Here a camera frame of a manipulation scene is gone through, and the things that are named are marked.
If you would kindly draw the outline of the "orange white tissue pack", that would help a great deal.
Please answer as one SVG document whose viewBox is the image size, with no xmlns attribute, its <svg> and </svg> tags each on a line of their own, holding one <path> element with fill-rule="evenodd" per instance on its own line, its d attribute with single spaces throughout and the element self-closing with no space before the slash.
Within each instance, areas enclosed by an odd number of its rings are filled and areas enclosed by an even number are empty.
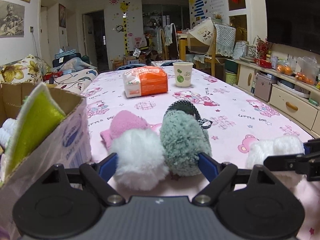
<svg viewBox="0 0 320 240">
<path fill-rule="evenodd" d="M 126 70 L 123 74 L 123 83 L 127 98 L 168 92 L 167 73 L 162 68 L 155 66 Z"/>
</svg>

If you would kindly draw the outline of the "giraffe height wall sticker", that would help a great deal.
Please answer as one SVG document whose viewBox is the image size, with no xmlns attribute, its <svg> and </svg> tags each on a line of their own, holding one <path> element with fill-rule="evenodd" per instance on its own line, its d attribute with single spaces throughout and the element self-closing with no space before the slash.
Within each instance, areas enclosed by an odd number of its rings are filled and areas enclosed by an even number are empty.
<svg viewBox="0 0 320 240">
<path fill-rule="evenodd" d="M 134 3 L 129 0 L 109 0 L 110 5 L 116 9 L 112 16 L 112 28 L 118 34 L 121 34 L 121 39 L 124 44 L 124 55 L 129 55 L 133 51 L 133 32 L 130 30 L 130 25 L 135 23 L 133 12 L 138 9 Z"/>
</svg>

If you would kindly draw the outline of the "pencil portrait picture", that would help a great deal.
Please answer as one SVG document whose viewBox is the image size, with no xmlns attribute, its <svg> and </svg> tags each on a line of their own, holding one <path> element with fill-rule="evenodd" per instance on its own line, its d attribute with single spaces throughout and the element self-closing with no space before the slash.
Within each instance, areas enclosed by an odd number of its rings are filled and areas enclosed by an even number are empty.
<svg viewBox="0 0 320 240">
<path fill-rule="evenodd" d="M 23 37 L 25 7 L 1 0 L 0 36 Z"/>
</svg>

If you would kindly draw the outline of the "pink fluffy sock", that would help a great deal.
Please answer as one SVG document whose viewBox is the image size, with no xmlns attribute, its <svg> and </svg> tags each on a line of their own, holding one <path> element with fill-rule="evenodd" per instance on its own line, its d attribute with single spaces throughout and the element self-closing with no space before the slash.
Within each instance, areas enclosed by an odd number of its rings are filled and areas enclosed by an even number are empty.
<svg viewBox="0 0 320 240">
<path fill-rule="evenodd" d="M 155 125 L 149 124 L 144 118 L 137 116 L 130 111 L 123 110 L 113 117 L 109 129 L 100 132 L 100 136 L 109 151 L 112 142 L 127 130 L 147 128 L 155 128 Z"/>
</svg>

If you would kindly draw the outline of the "bag of oranges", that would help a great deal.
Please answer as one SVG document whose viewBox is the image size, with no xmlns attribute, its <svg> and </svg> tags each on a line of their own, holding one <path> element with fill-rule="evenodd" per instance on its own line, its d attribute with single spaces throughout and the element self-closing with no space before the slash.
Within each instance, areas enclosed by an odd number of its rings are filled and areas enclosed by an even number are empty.
<svg viewBox="0 0 320 240">
<path fill-rule="evenodd" d="M 313 86 L 316 83 L 316 77 L 318 76 L 319 72 L 317 60 L 307 56 L 298 57 L 297 64 L 300 67 L 300 72 L 296 73 L 296 80 Z"/>
</svg>

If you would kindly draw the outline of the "green waste bin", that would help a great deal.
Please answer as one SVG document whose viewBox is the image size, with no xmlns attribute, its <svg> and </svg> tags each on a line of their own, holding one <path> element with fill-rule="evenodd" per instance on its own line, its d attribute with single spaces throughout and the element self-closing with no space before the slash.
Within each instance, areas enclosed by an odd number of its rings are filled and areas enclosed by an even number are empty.
<svg viewBox="0 0 320 240">
<path fill-rule="evenodd" d="M 234 84 L 237 84 L 237 81 L 238 81 L 237 74 L 235 74 L 234 72 L 230 72 L 228 70 L 225 72 L 225 83 L 232 86 Z"/>
</svg>

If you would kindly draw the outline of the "cream tote bag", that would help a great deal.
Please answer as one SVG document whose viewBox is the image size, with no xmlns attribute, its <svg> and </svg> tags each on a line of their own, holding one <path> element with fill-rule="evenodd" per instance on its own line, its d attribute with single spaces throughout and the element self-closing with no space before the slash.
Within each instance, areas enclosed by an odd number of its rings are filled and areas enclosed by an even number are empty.
<svg viewBox="0 0 320 240">
<path fill-rule="evenodd" d="M 214 24 L 211 18 L 207 18 L 195 27 L 193 27 L 188 35 L 197 39 L 201 43 L 210 46 L 214 37 Z"/>
</svg>

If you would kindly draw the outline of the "white paper cup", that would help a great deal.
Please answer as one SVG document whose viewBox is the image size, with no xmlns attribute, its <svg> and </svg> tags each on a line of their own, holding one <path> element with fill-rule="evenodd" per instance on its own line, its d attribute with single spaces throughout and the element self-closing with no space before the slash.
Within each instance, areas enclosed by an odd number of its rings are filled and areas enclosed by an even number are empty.
<svg viewBox="0 0 320 240">
<path fill-rule="evenodd" d="M 191 76 L 193 71 L 193 63 L 191 62 L 175 62 L 173 63 L 175 83 L 177 87 L 190 87 Z"/>
</svg>

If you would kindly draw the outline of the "cardboard box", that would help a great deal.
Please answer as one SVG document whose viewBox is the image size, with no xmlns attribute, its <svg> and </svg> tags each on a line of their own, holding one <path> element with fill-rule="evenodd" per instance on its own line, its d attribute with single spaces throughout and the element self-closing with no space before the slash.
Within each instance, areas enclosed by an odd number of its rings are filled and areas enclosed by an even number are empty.
<svg viewBox="0 0 320 240">
<path fill-rule="evenodd" d="M 25 98 L 39 84 L 1 83 L 1 159 Z M 62 164 L 66 168 L 79 167 L 92 157 L 86 98 L 67 90 L 47 87 L 66 117 L 5 181 L 1 181 L 1 239 L 19 238 L 20 233 L 12 217 L 14 204 L 48 168 L 54 164 Z"/>
</svg>

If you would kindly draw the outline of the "white fluffy sock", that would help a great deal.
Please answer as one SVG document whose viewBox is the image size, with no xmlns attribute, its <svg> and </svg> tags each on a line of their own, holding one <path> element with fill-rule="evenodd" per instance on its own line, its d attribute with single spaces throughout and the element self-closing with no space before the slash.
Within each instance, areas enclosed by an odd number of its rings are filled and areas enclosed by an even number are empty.
<svg viewBox="0 0 320 240">
<path fill-rule="evenodd" d="M 260 140 L 250 145 L 245 168 L 252 169 L 254 165 L 263 165 L 269 156 L 304 154 L 301 140 L 293 135 L 285 135 L 273 140 Z M 294 171 L 272 171 L 272 173 L 288 188 L 292 189 L 302 180 L 301 174 Z"/>
</svg>

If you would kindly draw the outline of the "lime green sponge cloth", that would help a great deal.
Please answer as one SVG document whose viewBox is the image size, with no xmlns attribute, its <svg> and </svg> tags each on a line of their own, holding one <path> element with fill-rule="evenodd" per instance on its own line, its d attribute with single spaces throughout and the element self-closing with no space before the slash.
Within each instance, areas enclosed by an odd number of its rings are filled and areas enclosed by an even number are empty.
<svg viewBox="0 0 320 240">
<path fill-rule="evenodd" d="M 13 172 L 63 122 L 66 114 L 40 83 L 27 96 L 17 116 L 8 148 L 1 159 L 1 181 Z"/>
</svg>

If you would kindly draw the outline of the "teal fluffy plush toy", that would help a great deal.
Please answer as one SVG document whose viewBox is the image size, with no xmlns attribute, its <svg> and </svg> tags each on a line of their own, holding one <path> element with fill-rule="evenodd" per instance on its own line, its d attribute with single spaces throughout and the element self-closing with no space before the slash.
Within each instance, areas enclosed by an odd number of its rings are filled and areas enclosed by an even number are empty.
<svg viewBox="0 0 320 240">
<path fill-rule="evenodd" d="M 191 177 L 200 174 L 199 154 L 212 155 L 208 129 L 212 121 L 201 118 L 188 100 L 171 104 L 159 130 L 165 164 L 173 175 Z"/>
</svg>

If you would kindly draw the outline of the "floral sofa cushion far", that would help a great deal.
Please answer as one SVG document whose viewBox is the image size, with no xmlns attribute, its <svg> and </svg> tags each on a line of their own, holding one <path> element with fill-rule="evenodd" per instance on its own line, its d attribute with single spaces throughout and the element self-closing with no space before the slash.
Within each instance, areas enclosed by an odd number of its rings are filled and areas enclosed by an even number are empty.
<svg viewBox="0 0 320 240">
<path fill-rule="evenodd" d="M 5 83 L 41 83 L 43 76 L 51 66 L 40 57 L 29 54 L 20 61 L 1 66 L 1 82 Z"/>
</svg>

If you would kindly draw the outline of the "white fluffy pompom toy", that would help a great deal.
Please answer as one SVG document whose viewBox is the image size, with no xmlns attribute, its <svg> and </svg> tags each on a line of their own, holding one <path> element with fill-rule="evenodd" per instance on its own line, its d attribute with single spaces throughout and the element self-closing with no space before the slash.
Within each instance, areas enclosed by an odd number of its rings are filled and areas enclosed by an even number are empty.
<svg viewBox="0 0 320 240">
<path fill-rule="evenodd" d="M 169 174 L 160 137 L 151 129 L 129 129 L 111 144 L 118 156 L 114 180 L 134 191 L 150 191 Z"/>
</svg>

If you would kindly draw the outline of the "pink cartoon tablecloth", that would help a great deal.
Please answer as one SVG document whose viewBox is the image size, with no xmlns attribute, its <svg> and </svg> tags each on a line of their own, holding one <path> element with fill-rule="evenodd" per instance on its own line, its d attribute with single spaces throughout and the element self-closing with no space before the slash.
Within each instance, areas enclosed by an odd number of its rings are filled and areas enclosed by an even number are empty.
<svg viewBox="0 0 320 240">
<path fill-rule="evenodd" d="M 314 139 L 270 106 L 202 72 L 143 67 L 84 91 L 104 238 L 296 239 L 317 172 Z"/>
</svg>

